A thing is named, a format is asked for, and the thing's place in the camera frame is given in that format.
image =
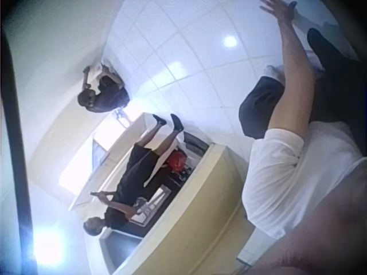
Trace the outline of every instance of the window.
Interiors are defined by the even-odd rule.
[[[130,106],[112,111],[84,142],[59,178],[59,184],[79,194],[92,173],[104,162],[108,152],[141,111]]]

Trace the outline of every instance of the tile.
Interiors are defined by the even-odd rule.
[[[153,91],[149,93],[145,98],[150,99],[155,106],[157,106],[158,111],[160,112],[168,112],[172,113],[172,107],[170,104],[165,100],[159,90]]]
[[[251,60],[253,69],[255,70],[255,75],[257,79],[260,79],[263,76],[263,71],[268,65],[272,65],[274,67],[283,66],[283,57],[282,55],[275,56],[267,56],[260,57]]]
[[[247,58],[247,54],[222,8],[214,9],[182,30],[205,68]]]
[[[260,4],[260,1],[235,0],[224,6],[245,43],[249,57],[282,52],[276,19],[262,11]]]
[[[134,22],[147,2],[149,0],[125,0],[122,5],[122,12]]]
[[[135,58],[133,58],[133,56],[124,46],[120,47],[117,53],[117,58],[119,60],[119,66],[115,69],[119,72],[120,77],[123,79],[132,75],[132,73],[139,66]]]
[[[141,68],[137,69],[130,79],[127,80],[127,91],[132,97],[144,96],[154,90],[157,86]]]
[[[249,61],[210,69],[208,75],[225,107],[238,107],[257,82]]]
[[[157,0],[157,2],[180,29],[218,4],[218,1],[213,0]]]
[[[203,132],[223,135],[233,134],[231,122],[221,108],[199,109],[196,110],[196,116],[198,118],[197,125]]]
[[[106,47],[110,48],[111,51],[117,54],[117,52],[120,51],[122,42],[123,41],[116,33],[110,32],[106,41]]]
[[[240,119],[239,119],[239,107],[225,108],[224,109],[229,121],[231,122],[232,129],[236,134],[243,135]]]
[[[127,33],[132,27],[131,20],[122,12],[122,9],[117,14],[111,32],[115,33],[121,41],[126,38]]]
[[[142,68],[151,77],[158,88],[174,81],[174,77],[170,71],[155,53],[148,58],[142,65]]]
[[[180,80],[179,85],[196,109],[220,107],[216,91],[204,72]]]
[[[236,139],[237,145],[241,148],[241,151],[242,151],[241,156],[247,162],[249,162],[251,149],[252,149],[253,143],[255,142],[255,139],[245,136],[243,133],[235,135],[234,138]]]
[[[139,64],[142,64],[153,52],[146,39],[135,27],[128,32],[124,44]]]
[[[180,34],[168,40],[159,49],[158,55],[177,80],[202,70],[198,59]]]
[[[181,87],[176,82],[160,88],[159,90],[176,115],[179,117],[185,117],[188,120],[191,119],[188,114],[192,113],[193,107]]]
[[[154,49],[177,32],[171,20],[155,2],[145,6],[135,24]]]
[[[137,97],[134,99],[134,104],[136,104],[140,110],[146,113],[157,113],[158,107],[148,98]]]

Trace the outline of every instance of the black shorts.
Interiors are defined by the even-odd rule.
[[[130,177],[134,178],[135,181],[144,184],[153,173],[158,159],[159,156],[153,152],[152,149],[135,144],[126,165],[126,172],[129,173]]]

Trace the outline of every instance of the hand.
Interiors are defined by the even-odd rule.
[[[83,73],[89,73],[89,71],[91,70],[90,66],[86,66],[83,70]]]
[[[98,193],[97,194],[97,198],[99,199],[99,201],[101,203],[103,203],[104,205],[109,205],[110,204],[110,200],[107,198],[106,195]]]
[[[89,89],[91,86],[91,84],[86,83],[83,85],[83,90]]]
[[[297,5],[296,1],[291,2],[289,5],[285,4],[282,0],[261,0],[265,7],[260,8],[267,13],[272,14],[278,21],[291,22],[294,18],[294,8]]]

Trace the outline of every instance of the red bag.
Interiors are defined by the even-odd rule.
[[[168,157],[167,163],[176,172],[181,172],[185,168],[186,155],[181,151],[174,150]]]

